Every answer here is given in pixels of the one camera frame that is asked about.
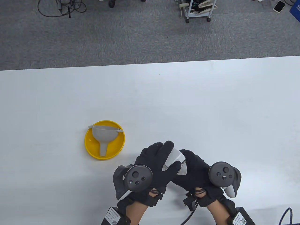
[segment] controller thumbstick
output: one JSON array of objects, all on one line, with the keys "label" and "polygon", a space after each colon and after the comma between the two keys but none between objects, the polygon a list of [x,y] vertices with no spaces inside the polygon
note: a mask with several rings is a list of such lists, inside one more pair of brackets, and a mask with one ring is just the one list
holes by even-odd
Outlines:
[{"label": "controller thumbstick", "polygon": [[228,167],[224,167],[223,171],[224,171],[224,173],[228,173],[229,172],[229,168]]}]

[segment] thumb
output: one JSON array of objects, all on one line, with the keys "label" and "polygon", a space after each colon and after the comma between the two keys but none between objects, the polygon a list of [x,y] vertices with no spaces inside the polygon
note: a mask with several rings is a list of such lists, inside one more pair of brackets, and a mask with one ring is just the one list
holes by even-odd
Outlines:
[{"label": "thumb", "polygon": [[174,177],[176,177],[180,169],[181,163],[179,161],[176,161],[172,165],[170,165],[169,168],[163,173],[168,180],[172,180]]}]

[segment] cart wheel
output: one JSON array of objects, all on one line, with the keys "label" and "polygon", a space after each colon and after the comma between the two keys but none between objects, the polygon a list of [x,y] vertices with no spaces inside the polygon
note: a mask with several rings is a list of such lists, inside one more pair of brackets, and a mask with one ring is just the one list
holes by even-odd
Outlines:
[{"label": "cart wheel", "polygon": [[114,8],[114,7],[115,7],[115,3],[116,3],[115,0],[109,0],[108,6],[109,6],[110,8]]}]

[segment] cable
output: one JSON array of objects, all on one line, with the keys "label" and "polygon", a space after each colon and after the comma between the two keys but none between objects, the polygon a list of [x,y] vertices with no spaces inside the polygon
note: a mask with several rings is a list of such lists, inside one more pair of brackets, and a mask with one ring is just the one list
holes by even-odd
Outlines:
[{"label": "cable", "polygon": [[[38,3],[37,3],[37,10],[38,10],[38,12],[41,14],[41,15],[43,15],[43,16],[45,16],[45,17],[63,17],[63,16],[66,16],[66,15],[69,15],[69,18],[71,18],[71,13],[73,12],[73,11],[77,11],[77,12],[79,12],[79,13],[84,13],[85,11],[86,11],[86,4],[84,4],[83,2],[82,2],[82,0],[79,0],[79,1],[75,1],[75,0],[70,0],[68,3],[61,3],[61,6],[63,7],[66,7],[67,9],[68,9],[68,11],[66,12],[66,13],[62,13],[62,10],[59,10],[60,11],[60,13],[61,13],[61,15],[58,15],[58,16],[48,16],[48,15],[45,15],[45,14],[43,14],[43,13],[41,13],[41,11],[40,11],[40,8],[39,8],[39,5],[40,5],[40,2],[41,2],[42,0],[39,0],[38,1]],[[79,8],[81,7],[81,6],[84,6],[85,7],[85,10],[84,11],[79,11]]]},{"label": "cable", "polygon": [[[196,203],[195,209],[191,212],[191,214],[180,225],[184,225],[192,217],[192,215],[196,211],[197,206],[198,206],[198,203]],[[282,223],[282,221],[283,221],[283,219],[286,216],[288,211],[290,211],[289,224],[288,225],[300,225],[300,223],[299,224],[293,224],[293,210],[290,207],[287,208],[286,211],[283,213],[282,217],[280,218],[280,221],[279,221],[278,225],[281,225],[281,223]]]},{"label": "cable", "polygon": [[283,221],[283,219],[284,219],[284,217],[285,217],[285,215],[287,214],[288,211],[290,212],[290,214],[289,214],[289,225],[293,224],[293,210],[289,207],[289,208],[286,209],[286,211],[283,213],[282,217],[280,218],[279,225],[281,225],[281,223],[282,223],[282,221]]},{"label": "cable", "polygon": [[191,212],[191,214],[180,225],[184,225],[192,217],[192,215],[196,211],[197,206],[198,206],[198,203],[196,203],[195,209]]}]

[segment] gray funnel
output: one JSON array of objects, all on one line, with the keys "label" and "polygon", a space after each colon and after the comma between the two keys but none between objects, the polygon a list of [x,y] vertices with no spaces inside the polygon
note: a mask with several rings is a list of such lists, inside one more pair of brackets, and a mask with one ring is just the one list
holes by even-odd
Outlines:
[{"label": "gray funnel", "polygon": [[100,142],[100,156],[106,156],[108,143],[116,139],[119,132],[123,132],[123,130],[119,128],[109,126],[93,125],[89,126],[89,128],[92,128],[94,138]]}]

